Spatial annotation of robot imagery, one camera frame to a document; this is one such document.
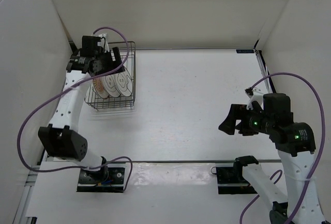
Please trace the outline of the white plate green flower outline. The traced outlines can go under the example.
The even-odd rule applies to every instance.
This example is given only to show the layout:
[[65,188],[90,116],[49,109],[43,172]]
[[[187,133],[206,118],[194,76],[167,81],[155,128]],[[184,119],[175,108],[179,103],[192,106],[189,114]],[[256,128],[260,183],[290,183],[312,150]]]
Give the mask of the white plate green flower outline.
[[130,97],[133,92],[132,78],[125,66],[123,69],[123,72],[115,74],[116,87],[123,96]]

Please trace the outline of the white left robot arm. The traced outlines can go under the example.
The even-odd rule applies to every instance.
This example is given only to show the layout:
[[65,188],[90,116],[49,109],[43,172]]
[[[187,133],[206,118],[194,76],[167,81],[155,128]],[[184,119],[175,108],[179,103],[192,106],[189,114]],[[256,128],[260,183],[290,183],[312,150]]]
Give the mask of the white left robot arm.
[[106,34],[83,36],[82,47],[75,51],[66,66],[66,79],[55,113],[45,127],[38,130],[38,138],[49,156],[71,161],[90,170],[98,183],[108,178],[103,167],[105,158],[88,148],[88,141],[79,134],[79,117],[91,81],[112,70],[123,71],[118,48],[109,48]]

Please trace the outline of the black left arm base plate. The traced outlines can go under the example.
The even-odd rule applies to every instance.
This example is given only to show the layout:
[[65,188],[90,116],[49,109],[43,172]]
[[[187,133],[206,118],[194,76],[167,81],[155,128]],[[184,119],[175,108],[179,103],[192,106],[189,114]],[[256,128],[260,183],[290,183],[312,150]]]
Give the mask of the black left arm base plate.
[[80,170],[77,192],[88,193],[123,193],[125,167],[110,166],[106,170]]

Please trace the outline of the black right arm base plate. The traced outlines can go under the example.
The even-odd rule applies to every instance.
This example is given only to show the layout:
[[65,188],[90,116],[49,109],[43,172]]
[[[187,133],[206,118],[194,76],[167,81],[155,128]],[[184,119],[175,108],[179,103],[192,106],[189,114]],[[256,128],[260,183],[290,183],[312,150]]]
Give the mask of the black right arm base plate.
[[217,178],[219,195],[252,195],[257,193],[246,180],[237,178],[232,167],[212,167],[210,172]]

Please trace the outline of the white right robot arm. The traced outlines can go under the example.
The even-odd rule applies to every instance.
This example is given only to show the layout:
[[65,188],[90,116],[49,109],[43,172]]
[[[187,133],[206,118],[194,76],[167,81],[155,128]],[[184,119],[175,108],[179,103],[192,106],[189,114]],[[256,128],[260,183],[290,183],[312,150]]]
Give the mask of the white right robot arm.
[[315,140],[311,127],[293,121],[291,100],[283,93],[264,94],[250,104],[232,104],[218,129],[228,135],[237,130],[242,136],[263,133],[274,143],[283,166],[287,193],[283,194],[263,172],[253,156],[237,157],[232,172],[238,183],[247,182],[266,204],[271,223],[327,223],[315,180]]

